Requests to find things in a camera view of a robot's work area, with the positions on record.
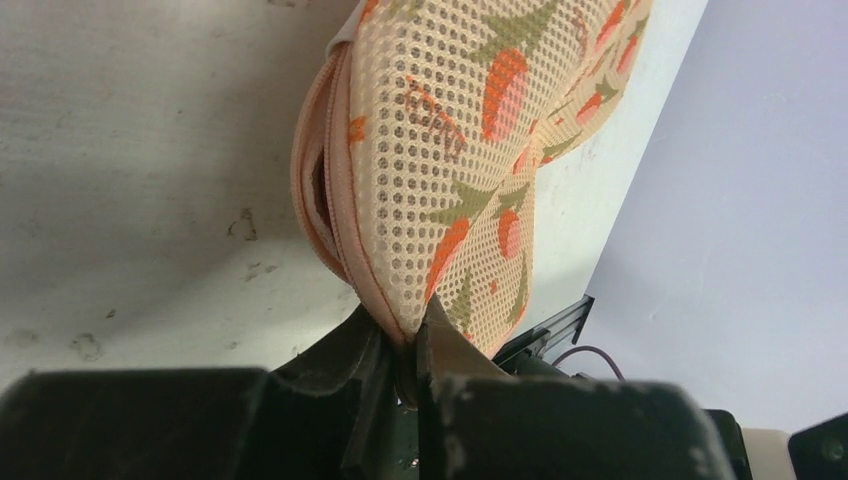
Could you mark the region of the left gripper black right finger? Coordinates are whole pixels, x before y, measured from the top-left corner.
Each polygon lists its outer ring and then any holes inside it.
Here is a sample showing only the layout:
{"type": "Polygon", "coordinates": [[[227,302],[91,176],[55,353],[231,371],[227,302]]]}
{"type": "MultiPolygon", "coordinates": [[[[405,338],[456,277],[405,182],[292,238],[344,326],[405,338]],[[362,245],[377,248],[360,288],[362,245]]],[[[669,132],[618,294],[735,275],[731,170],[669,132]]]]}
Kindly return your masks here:
{"type": "Polygon", "coordinates": [[[437,299],[415,340],[424,479],[731,479],[708,414],[656,382],[515,376],[437,299]]]}

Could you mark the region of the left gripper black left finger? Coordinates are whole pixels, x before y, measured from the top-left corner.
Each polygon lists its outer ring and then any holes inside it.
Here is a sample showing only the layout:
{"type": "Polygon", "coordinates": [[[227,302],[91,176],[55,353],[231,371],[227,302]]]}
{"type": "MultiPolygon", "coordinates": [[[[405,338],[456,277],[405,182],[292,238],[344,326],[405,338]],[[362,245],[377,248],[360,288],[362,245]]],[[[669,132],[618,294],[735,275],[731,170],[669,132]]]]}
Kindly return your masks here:
{"type": "Polygon", "coordinates": [[[390,345],[363,309],[283,366],[31,373],[1,397],[5,479],[345,479],[390,345]]]}

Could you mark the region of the floral padded bra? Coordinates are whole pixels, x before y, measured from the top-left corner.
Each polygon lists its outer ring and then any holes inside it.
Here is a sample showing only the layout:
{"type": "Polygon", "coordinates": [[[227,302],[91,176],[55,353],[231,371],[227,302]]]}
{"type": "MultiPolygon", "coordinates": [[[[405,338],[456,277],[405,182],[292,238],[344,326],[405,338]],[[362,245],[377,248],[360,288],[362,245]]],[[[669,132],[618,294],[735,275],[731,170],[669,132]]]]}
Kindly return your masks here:
{"type": "Polygon", "coordinates": [[[612,114],[648,1],[362,1],[299,114],[292,196],[390,340],[431,300],[493,356],[531,290],[540,167],[612,114]]]}

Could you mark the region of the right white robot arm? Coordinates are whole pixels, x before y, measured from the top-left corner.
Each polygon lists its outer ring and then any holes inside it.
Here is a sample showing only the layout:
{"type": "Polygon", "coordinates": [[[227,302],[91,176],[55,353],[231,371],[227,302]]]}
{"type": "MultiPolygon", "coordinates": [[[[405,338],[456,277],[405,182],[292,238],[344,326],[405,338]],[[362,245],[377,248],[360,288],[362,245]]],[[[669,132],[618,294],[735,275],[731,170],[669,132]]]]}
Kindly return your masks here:
{"type": "Polygon", "coordinates": [[[845,413],[793,434],[743,428],[725,410],[709,410],[737,479],[847,480],[845,413]]]}

